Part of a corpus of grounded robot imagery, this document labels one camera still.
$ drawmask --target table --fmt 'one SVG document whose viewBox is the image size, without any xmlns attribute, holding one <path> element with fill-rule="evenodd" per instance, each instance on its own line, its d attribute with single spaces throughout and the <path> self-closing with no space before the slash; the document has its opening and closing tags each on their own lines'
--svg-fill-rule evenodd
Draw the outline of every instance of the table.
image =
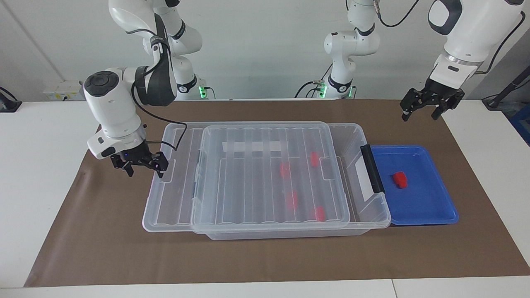
<svg viewBox="0 0 530 298">
<path fill-rule="evenodd" d="M 510 235 L 530 264 L 530 148 L 500 112 L 464 101 L 444 115 Z M 0 115 L 0 296 L 526 297 L 530 277 L 377 281 L 21 287 L 97 128 L 85 102 L 25 103 Z M 60 171 L 45 173 L 58 167 Z"/>
</svg>

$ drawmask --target black handle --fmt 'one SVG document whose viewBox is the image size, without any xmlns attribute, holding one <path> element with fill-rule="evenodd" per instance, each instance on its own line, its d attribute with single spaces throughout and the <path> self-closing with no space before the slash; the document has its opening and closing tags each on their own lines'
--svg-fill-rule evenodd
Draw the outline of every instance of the black handle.
<svg viewBox="0 0 530 298">
<path fill-rule="evenodd" d="M 363 154 L 366 170 L 368 171 L 368 177 L 370 177 L 370 183 L 372 184 L 372 189 L 376 194 L 379 192 L 385 192 L 383 182 L 381 181 L 381 176 L 379 175 L 377 165 L 375 164 L 372 147 L 370 147 L 370 145 L 361 146 L 361 153 Z"/>
</svg>

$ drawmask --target brown table surface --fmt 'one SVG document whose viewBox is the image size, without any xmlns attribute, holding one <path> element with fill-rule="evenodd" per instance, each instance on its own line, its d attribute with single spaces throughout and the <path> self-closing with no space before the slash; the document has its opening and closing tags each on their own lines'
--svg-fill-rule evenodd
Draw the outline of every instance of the brown table surface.
<svg viewBox="0 0 530 298">
<path fill-rule="evenodd" d="M 142 215 L 153 173 L 129 178 L 87 153 L 25 286 L 322 281 L 530 275 L 443 120 L 401 120 L 398 101 L 178 102 L 151 108 L 179 121 L 360 124 L 372 145 L 422 145 L 460 214 L 445 226 L 391 226 L 362 236 L 212 241 L 148 233 Z M 139 112 L 150 139 L 166 123 Z"/>
</svg>

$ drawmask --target blue plastic tray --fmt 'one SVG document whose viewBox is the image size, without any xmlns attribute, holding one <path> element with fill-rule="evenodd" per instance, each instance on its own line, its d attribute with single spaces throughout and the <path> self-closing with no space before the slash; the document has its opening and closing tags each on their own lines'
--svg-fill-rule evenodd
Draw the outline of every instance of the blue plastic tray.
<svg viewBox="0 0 530 298">
<path fill-rule="evenodd" d="M 395 225 L 454 224 L 458 212 L 429 152 L 421 146 L 372 146 Z M 404 172 L 408 187 L 392 176 Z"/>
</svg>

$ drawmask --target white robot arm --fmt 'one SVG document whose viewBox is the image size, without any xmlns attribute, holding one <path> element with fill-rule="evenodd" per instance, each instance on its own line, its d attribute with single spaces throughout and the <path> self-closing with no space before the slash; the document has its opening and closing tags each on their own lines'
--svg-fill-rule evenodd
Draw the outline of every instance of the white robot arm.
<svg viewBox="0 0 530 298">
<path fill-rule="evenodd" d="M 373 0 L 349 0 L 348 20 L 353 31 L 329 34 L 324 49 L 333 58 L 331 74 L 324 79 L 321 97 L 345 98 L 351 90 L 355 62 L 352 56 L 367 56 L 377 52 L 380 37 L 375 32 L 376 13 Z"/>
<path fill-rule="evenodd" d="M 88 140 L 98 159 L 111 157 L 115 168 L 132 176 L 132 165 L 167 169 L 162 152 L 152 154 L 136 107 L 167 106 L 179 99 L 206 98 L 205 82 L 182 55 L 200 50 L 202 38 L 180 18 L 179 0 L 109 0 L 114 21 L 128 34 L 144 38 L 145 50 L 154 58 L 151 67 L 109 68 L 87 78 L 86 100 L 101 130 Z"/>
<path fill-rule="evenodd" d="M 411 89 L 401 101 L 403 120 L 424 106 L 435 105 L 433 119 L 455 109 L 464 96 L 462 85 L 514 27 L 524 0 L 436 0 L 429 11 L 429 24 L 447 36 L 425 87 Z"/>
</svg>

